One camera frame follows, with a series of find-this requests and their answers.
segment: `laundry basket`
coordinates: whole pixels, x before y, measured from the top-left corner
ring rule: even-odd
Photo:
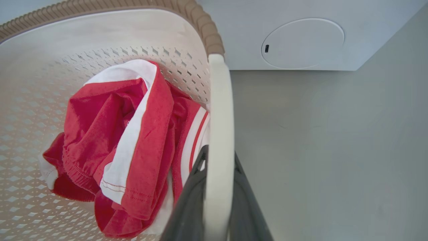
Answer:
[[[3,24],[0,238],[109,240],[93,213],[49,191],[37,156],[63,130],[68,99],[101,70],[132,59],[157,62],[166,80],[210,111],[205,237],[225,238],[234,128],[223,54],[214,22],[194,0],[69,0]]]

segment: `white fabric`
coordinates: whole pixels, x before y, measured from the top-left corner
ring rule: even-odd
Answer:
[[[190,156],[192,153],[192,147],[193,143],[196,138],[196,134],[198,132],[199,126],[202,124],[201,121],[204,118],[204,115],[207,111],[204,108],[199,108],[198,112],[196,113],[195,118],[193,119],[192,125],[190,126],[189,133],[187,134],[186,141],[184,142],[183,152],[181,154],[181,182],[182,185],[187,181],[187,178],[189,177],[189,162],[192,161],[192,166],[194,164],[194,161],[199,154],[199,151],[201,150],[202,146],[200,144],[201,141],[204,139],[204,135],[209,136],[209,131],[206,131],[207,127],[209,126],[210,121],[210,115],[208,114],[207,118],[205,119],[205,122],[203,123],[201,133],[199,134],[198,140],[196,142],[196,148],[195,153],[193,154],[193,160],[190,160]],[[208,143],[209,138],[205,137],[206,143]]]
[[[49,141],[47,141],[46,146],[43,148],[43,150],[49,149],[51,146],[51,143],[54,141],[55,137],[53,136]],[[46,185],[48,186],[49,190],[54,189],[55,180],[58,178],[58,171],[56,167],[52,164],[50,164],[44,157],[43,152],[41,152],[37,159],[39,160],[39,169],[42,173],[43,178],[45,179]]]
[[[172,209],[174,207],[174,193],[172,191],[172,172],[169,170],[167,176],[168,182],[168,191],[166,193],[165,199],[163,200],[162,206],[159,209],[158,214],[155,217],[153,223],[146,230],[143,231],[143,234],[160,234],[166,227],[169,217],[172,214]]]
[[[100,188],[104,196],[121,204],[125,193],[126,180],[132,157],[140,135],[141,120],[146,111],[147,100],[150,97],[151,88],[155,81],[157,67],[145,60],[131,60],[123,64],[109,67],[90,79],[90,83],[106,83],[123,80],[143,78],[147,93],[138,105],[134,116],[126,126],[119,143],[113,161],[104,167]]]

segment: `brown ribbed basket edge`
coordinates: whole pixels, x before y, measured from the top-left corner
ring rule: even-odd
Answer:
[[[164,9],[180,15],[193,25],[207,55],[224,55],[223,42],[215,23],[195,0],[67,0],[53,4],[0,26],[0,44],[37,27],[78,16],[128,9]]]

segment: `basket handle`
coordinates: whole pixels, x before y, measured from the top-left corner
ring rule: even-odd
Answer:
[[[53,4],[0,26],[0,43],[31,29],[78,16],[128,9],[163,9],[180,15],[193,25],[209,54],[224,55],[215,23],[195,0],[67,0]]]
[[[230,73],[220,54],[210,54],[211,119],[204,202],[205,241],[226,240],[233,198],[235,130]]]

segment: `red and white shirt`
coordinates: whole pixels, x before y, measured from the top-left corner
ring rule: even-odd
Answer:
[[[41,171],[53,193],[95,201],[106,236],[160,233],[208,143],[209,119],[156,63],[131,60],[70,98],[64,132],[43,153]]]

